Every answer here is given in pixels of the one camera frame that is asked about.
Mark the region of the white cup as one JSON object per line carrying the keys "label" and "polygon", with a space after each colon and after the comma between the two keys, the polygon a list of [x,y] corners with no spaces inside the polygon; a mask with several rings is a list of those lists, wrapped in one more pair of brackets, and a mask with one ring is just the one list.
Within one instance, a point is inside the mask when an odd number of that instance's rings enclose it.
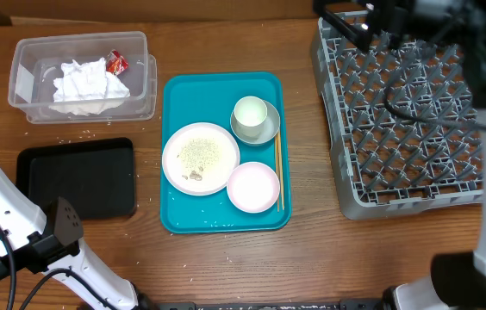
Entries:
{"label": "white cup", "polygon": [[249,138],[263,131],[268,111],[265,102],[256,96],[242,97],[234,106],[235,128]]}

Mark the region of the grey saucer bowl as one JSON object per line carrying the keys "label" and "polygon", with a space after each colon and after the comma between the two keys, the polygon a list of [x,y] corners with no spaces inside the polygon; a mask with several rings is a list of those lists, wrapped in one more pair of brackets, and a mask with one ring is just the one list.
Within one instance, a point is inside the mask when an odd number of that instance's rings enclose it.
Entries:
{"label": "grey saucer bowl", "polygon": [[262,123],[259,134],[254,137],[245,135],[244,128],[237,122],[235,113],[231,114],[230,126],[232,132],[241,142],[249,146],[262,146],[277,136],[281,127],[280,114],[270,102],[265,101],[265,106],[267,107],[267,116]]}

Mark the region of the small pink bowl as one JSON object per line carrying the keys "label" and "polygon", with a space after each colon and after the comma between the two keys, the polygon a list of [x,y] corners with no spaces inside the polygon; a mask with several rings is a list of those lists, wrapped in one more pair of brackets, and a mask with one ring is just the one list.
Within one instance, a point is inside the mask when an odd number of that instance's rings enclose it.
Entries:
{"label": "small pink bowl", "polygon": [[240,211],[259,214],[278,200],[280,181],[276,172],[260,162],[247,162],[233,170],[227,181],[229,201]]}

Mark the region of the red snack wrapper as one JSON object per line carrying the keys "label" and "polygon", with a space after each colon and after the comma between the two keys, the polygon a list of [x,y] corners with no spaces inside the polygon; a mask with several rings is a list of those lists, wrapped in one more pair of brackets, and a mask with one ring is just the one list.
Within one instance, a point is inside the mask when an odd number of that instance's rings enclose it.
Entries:
{"label": "red snack wrapper", "polygon": [[129,67],[128,61],[116,50],[112,50],[106,60],[106,71],[118,76]]}

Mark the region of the white napkin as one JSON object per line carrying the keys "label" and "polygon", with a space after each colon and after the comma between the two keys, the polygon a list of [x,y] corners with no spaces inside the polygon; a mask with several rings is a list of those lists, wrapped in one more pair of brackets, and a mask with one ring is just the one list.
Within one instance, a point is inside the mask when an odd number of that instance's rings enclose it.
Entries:
{"label": "white napkin", "polygon": [[106,71],[106,60],[79,64],[76,60],[61,65],[63,77],[55,78],[54,104],[50,109],[63,114],[100,115],[117,108],[130,97],[129,88],[113,73]]}

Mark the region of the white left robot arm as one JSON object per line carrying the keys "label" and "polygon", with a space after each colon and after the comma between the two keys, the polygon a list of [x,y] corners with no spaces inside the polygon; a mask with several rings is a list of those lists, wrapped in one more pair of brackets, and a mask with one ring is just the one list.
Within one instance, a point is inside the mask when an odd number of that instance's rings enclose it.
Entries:
{"label": "white left robot arm", "polygon": [[51,278],[61,282],[93,309],[155,307],[87,245],[81,220],[67,200],[58,198],[41,208],[0,168],[0,281],[10,280],[10,306],[16,273],[23,269],[43,274],[44,282]]}

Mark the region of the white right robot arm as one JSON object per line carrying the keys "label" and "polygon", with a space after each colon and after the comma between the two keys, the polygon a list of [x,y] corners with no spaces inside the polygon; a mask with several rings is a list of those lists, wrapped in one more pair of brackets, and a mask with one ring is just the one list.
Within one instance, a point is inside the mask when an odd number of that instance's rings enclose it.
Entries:
{"label": "white right robot arm", "polygon": [[486,1],[316,1],[311,50],[343,215],[478,203],[472,251],[343,309],[486,309]]}

